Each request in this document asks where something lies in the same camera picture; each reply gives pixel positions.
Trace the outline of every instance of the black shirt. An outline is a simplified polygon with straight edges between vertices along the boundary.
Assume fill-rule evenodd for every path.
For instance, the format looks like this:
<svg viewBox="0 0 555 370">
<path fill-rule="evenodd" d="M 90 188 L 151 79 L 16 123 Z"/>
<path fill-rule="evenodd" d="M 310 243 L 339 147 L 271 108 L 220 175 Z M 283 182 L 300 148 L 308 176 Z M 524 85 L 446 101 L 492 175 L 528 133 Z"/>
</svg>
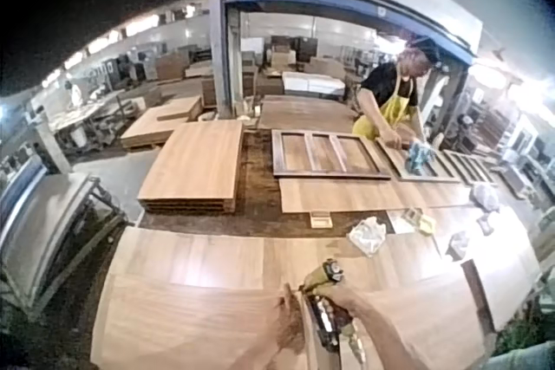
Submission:
<svg viewBox="0 0 555 370">
<path fill-rule="evenodd" d="M 411 107 L 418 106 L 418 94 L 416 92 L 416 79 L 404 81 L 401 79 L 399 84 L 400 97 L 408 98 L 408 105 Z M 361 83 L 362 88 L 366 88 L 374 93 L 375 102 L 378 107 L 383 106 L 395 91 L 395 83 L 397 81 L 397 68 L 393 62 L 388 62 L 376 67 L 369 74 L 368 78 Z"/>
</svg>

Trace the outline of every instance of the blue steel beam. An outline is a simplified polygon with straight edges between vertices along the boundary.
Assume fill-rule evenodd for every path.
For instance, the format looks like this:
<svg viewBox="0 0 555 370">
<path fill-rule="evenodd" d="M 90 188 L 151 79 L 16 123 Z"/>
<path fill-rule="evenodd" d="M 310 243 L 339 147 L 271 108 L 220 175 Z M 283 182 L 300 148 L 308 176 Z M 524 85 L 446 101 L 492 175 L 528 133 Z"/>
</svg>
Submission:
<svg viewBox="0 0 555 370">
<path fill-rule="evenodd" d="M 423 22 L 419 22 L 418 20 L 397 10 L 392 10 L 381 4 L 373 3 L 370 0 L 226 0 L 226 3 L 234 4 L 239 8 L 242 3 L 253 2 L 287 2 L 300 3 L 307 6 L 317 5 L 324 8 L 332 8 L 356 13 L 360 16 L 382 19 L 383 21 L 391 23 L 395 26 L 408 29 L 419 36 L 430 37 L 440 46 L 440 48 L 445 49 L 451 55 L 463 61 L 466 65 L 472 65 L 473 62 L 474 55 L 472 52 L 457 43 L 454 40 L 456 39 L 454 36 L 453 39 L 451 39 L 449 35 L 445 35 Z"/>
</svg>

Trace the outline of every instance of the black cap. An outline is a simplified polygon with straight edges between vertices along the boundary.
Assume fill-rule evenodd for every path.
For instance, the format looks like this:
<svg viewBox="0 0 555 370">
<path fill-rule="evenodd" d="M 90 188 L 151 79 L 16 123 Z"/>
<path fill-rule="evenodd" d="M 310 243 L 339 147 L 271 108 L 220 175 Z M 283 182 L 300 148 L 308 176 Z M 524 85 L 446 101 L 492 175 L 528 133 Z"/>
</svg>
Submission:
<svg viewBox="0 0 555 370">
<path fill-rule="evenodd" d="M 435 67 L 441 67 L 440 49 L 437 48 L 437 44 L 433 39 L 424 36 L 422 38 L 417 38 L 407 44 L 408 48 L 417 48 L 424 53 L 428 61 L 430 61 Z"/>
</svg>

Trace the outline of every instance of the wooden cabinet door frame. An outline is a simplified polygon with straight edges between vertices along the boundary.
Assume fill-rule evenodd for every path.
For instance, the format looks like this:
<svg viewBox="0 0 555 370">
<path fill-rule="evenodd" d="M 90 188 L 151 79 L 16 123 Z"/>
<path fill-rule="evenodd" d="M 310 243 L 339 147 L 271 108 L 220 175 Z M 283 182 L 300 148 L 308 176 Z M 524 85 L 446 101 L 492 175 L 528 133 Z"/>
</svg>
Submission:
<svg viewBox="0 0 555 370">
<path fill-rule="evenodd" d="M 380 157 L 375 148 L 361 136 L 347 133 L 312 132 L 304 130 L 273 130 L 272 135 L 272 154 L 274 165 L 274 176 L 278 178 L 335 178 L 335 179 L 391 179 L 391 175 L 381 163 Z M 304 146 L 308 160 L 309 170 L 291 170 L 285 163 L 284 135 L 297 135 L 304 137 Z M 328 138 L 340 170 L 325 170 L 314 155 L 314 137 Z M 358 140 L 362 145 L 361 149 L 365 153 L 366 159 L 371 162 L 375 172 L 350 172 L 349 161 L 340 139 Z"/>
</svg>

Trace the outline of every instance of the plastic bag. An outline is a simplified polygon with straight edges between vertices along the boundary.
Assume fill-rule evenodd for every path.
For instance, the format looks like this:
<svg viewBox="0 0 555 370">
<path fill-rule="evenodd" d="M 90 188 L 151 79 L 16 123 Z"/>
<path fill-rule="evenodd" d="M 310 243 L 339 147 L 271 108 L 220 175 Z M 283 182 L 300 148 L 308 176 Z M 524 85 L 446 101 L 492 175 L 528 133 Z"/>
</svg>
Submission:
<svg viewBox="0 0 555 370">
<path fill-rule="evenodd" d="M 500 198 L 495 189 L 489 184 L 476 184 L 470 194 L 474 201 L 481 205 L 487 212 L 498 211 Z"/>
<path fill-rule="evenodd" d="M 347 238 L 368 257 L 374 255 L 385 241 L 385 224 L 378 224 L 375 217 L 368 217 L 347 234 Z"/>
</svg>

